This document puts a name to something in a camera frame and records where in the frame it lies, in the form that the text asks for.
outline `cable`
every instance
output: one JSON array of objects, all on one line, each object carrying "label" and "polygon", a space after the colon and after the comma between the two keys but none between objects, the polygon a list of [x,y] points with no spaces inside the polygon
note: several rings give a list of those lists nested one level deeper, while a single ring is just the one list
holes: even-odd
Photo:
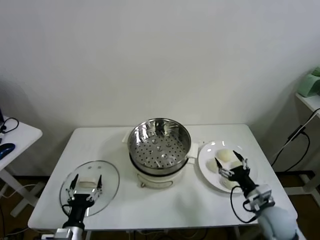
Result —
[{"label": "cable", "polygon": [[247,204],[247,203],[248,203],[247,201],[244,201],[244,202],[242,203],[242,207],[244,208],[244,210],[246,210],[246,211],[249,212],[249,213],[254,213],[254,212],[255,212],[254,210],[250,210],[250,209],[246,208],[246,204]]},{"label": "cable", "polygon": [[278,152],[278,154],[277,154],[276,157],[275,157],[274,162],[271,164],[271,167],[273,167],[273,165],[275,165],[276,161],[278,161],[278,158],[279,158],[279,156],[280,156],[280,154],[282,153],[283,150],[284,150],[284,148],[281,149],[281,150]]},{"label": "cable", "polygon": [[149,234],[155,234],[155,233],[164,233],[164,231],[151,231],[151,232],[147,232],[147,233],[143,233],[142,231],[138,231],[138,233],[140,233],[142,235],[149,235]]},{"label": "cable", "polygon": [[185,236],[183,235],[179,230],[176,231],[180,236],[182,236],[184,239],[192,239],[194,238],[198,233],[199,230],[196,230],[194,234],[192,234],[191,236]]},{"label": "cable", "polygon": [[199,240],[204,240],[208,235],[208,231],[209,231],[208,228],[206,228],[204,236],[202,238],[200,238]]},{"label": "cable", "polygon": [[232,211],[233,211],[234,215],[236,216],[236,218],[239,219],[240,222],[242,222],[242,223],[244,223],[244,224],[249,224],[249,223],[255,221],[255,220],[257,219],[257,217],[256,217],[256,216],[253,216],[250,220],[244,221],[244,220],[242,220],[242,219],[237,215],[237,213],[236,213],[236,211],[235,211],[235,208],[234,208],[234,204],[233,204],[233,202],[232,202],[232,195],[233,195],[234,190],[235,190],[236,188],[240,188],[240,189],[241,189],[241,187],[240,187],[240,186],[234,186],[234,187],[231,189],[231,193],[230,193],[230,203],[231,203]]},{"label": "cable", "polygon": [[28,229],[29,229],[29,227],[25,227],[25,228],[24,228],[23,230],[21,230],[21,231],[17,231],[17,232],[9,233],[9,234],[7,234],[6,236],[11,236],[11,235],[21,234],[21,233],[23,233],[23,232],[27,231]]},{"label": "cable", "polygon": [[4,212],[2,211],[2,207],[0,205],[1,217],[2,217],[2,229],[3,229],[3,238],[6,236],[6,226],[5,226],[5,216]]},{"label": "cable", "polygon": [[306,150],[304,152],[304,154],[302,155],[302,157],[300,158],[299,161],[297,161],[294,165],[292,165],[291,167],[289,167],[287,170],[285,170],[285,172],[289,171],[290,169],[292,169],[293,167],[297,166],[303,159],[304,157],[307,155],[309,147],[310,147],[310,137],[308,136],[308,134],[306,134],[304,131],[301,132],[302,135],[305,135],[307,140],[308,140],[308,145],[306,147]]},{"label": "cable", "polygon": [[10,196],[5,196],[5,195],[1,195],[2,197],[4,197],[5,199],[9,199],[11,198],[16,192],[18,192],[20,189],[24,189],[25,187],[30,187],[30,186],[36,186],[37,184],[28,184],[28,185],[24,185],[20,188],[18,188],[17,190],[15,190]]},{"label": "cable", "polygon": [[67,217],[69,217],[69,214],[68,214],[67,211],[65,210],[65,207],[71,208],[71,206],[70,206],[69,204],[63,204],[63,205],[61,206],[63,213],[64,213]]},{"label": "cable", "polygon": [[[12,128],[12,129],[8,130],[8,131],[5,131],[5,130],[7,129],[6,123],[7,123],[7,121],[9,121],[9,120],[15,120],[15,121],[16,121],[16,126],[15,126],[14,128]],[[13,130],[15,130],[15,129],[18,128],[19,123],[20,123],[20,122],[19,122],[18,119],[14,118],[14,117],[9,117],[9,118],[7,118],[7,119],[3,122],[2,126],[0,127],[0,132],[3,133],[3,134],[10,133],[10,132],[12,132]]]},{"label": "cable", "polygon": [[277,151],[274,155],[272,155],[272,158],[275,155],[279,154],[294,138],[296,138],[296,136],[301,133],[301,130],[318,114],[318,112],[320,112],[320,108],[313,111],[313,113],[310,115],[308,120],[295,132],[295,134],[293,134],[293,136],[291,138],[289,138],[288,141],[286,141],[286,143],[282,146],[282,148],[279,151]]}]

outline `white plate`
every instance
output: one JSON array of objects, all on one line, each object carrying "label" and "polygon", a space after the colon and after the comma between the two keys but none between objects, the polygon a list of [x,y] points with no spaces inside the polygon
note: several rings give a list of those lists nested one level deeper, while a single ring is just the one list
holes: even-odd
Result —
[{"label": "white plate", "polygon": [[[249,176],[254,182],[257,181],[258,170],[257,170],[255,160],[250,158],[250,156],[246,154],[246,150],[243,149],[241,146],[234,144],[232,142],[219,140],[219,141],[211,141],[208,144],[204,145],[198,156],[200,171],[202,172],[203,176],[209,181],[209,183],[211,183],[213,186],[215,186],[216,188],[224,192],[231,193],[231,190],[229,190],[228,188],[226,188],[224,185],[221,184],[220,180],[223,177],[218,173],[214,173],[210,171],[207,167],[207,162],[211,161],[212,159],[215,159],[215,157],[217,157],[216,155],[217,151],[221,149],[234,150],[237,153],[241,154],[244,159],[248,158],[247,163],[248,163],[248,166],[250,167]],[[229,162],[223,162],[221,160],[219,162],[224,168],[229,169],[229,165],[230,165]],[[233,192],[241,193],[242,191],[241,189],[236,188]]]}]

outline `table leg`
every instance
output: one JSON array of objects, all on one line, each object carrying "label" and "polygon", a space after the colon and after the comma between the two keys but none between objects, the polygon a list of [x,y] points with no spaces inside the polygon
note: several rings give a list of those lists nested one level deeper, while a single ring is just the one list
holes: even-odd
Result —
[{"label": "table leg", "polygon": [[306,192],[311,192],[319,185],[320,185],[320,174],[317,174],[303,186],[303,189]]},{"label": "table leg", "polygon": [[[45,184],[43,182],[38,182],[34,188],[30,191],[30,193],[35,196],[37,193],[39,193],[43,188],[45,187]],[[29,204],[28,200],[25,198],[18,203],[18,205],[11,211],[11,215],[13,217],[16,217],[27,205]]]},{"label": "table leg", "polygon": [[28,192],[10,173],[5,169],[0,172],[0,178],[5,181],[10,187],[22,195],[32,206],[36,206],[38,198]]},{"label": "table leg", "polygon": [[8,187],[9,187],[9,185],[6,184],[6,183],[3,185],[3,187],[2,187],[1,190],[0,190],[0,199],[1,199],[2,196],[5,194],[5,192],[6,192],[6,190],[7,190]]},{"label": "table leg", "polygon": [[92,231],[87,231],[85,235],[85,240],[90,240],[91,239],[91,233]]},{"label": "table leg", "polygon": [[243,234],[240,234],[239,228],[237,226],[233,227],[233,229],[237,240],[253,240],[261,234],[261,230],[258,227],[253,227]]},{"label": "table leg", "polygon": [[316,175],[311,180],[309,177],[305,174],[299,175],[301,180],[305,183],[304,186],[296,186],[296,187],[285,187],[284,190],[288,196],[290,195],[312,195],[314,201],[318,204],[320,207],[320,194],[317,191],[316,187],[319,184],[319,176]]},{"label": "table leg", "polygon": [[0,178],[24,198],[16,208],[12,210],[11,215],[14,217],[16,217],[27,206],[27,204],[35,207],[38,202],[38,198],[35,194],[40,192],[40,190],[45,186],[42,182],[39,182],[32,191],[29,192],[5,169],[1,170]]}]

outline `blue mouse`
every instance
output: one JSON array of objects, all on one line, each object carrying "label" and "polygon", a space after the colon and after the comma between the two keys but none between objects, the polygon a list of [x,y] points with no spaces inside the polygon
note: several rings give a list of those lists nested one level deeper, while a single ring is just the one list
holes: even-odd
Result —
[{"label": "blue mouse", "polygon": [[0,145],[0,160],[11,153],[16,148],[13,143],[5,143]]}]

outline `floor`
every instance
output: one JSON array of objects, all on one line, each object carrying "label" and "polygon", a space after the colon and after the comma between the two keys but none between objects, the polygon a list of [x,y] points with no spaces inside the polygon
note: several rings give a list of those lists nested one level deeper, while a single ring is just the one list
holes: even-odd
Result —
[{"label": "floor", "polygon": [[[282,175],[279,179],[284,187],[299,187],[303,185],[303,182],[298,176],[295,175]],[[21,184],[36,184],[38,181],[22,179],[19,180]],[[13,190],[9,187],[5,192],[6,196],[13,193]],[[1,198],[0,206],[3,211],[5,234],[11,232],[15,233],[19,230],[23,230],[28,223],[28,219],[33,211],[31,206],[28,206],[20,213],[16,218],[10,215],[11,210],[21,200],[19,194],[14,194],[10,199]],[[290,199],[298,212],[298,225],[308,240],[318,240],[320,226],[320,208],[314,202],[310,195],[290,196]],[[245,232],[249,228],[257,228],[257,226],[244,226],[240,227],[240,232]],[[40,239],[41,233],[32,229],[27,229],[21,234],[8,236],[9,240],[37,240]],[[3,239],[4,231],[2,227],[2,220],[0,219],[0,240]],[[232,240],[235,239],[234,231],[231,227],[219,227],[209,229],[188,229],[188,230],[170,230],[167,233],[164,232],[135,232],[130,235],[122,231],[108,231],[108,232],[93,232],[91,235],[92,240]]]}]

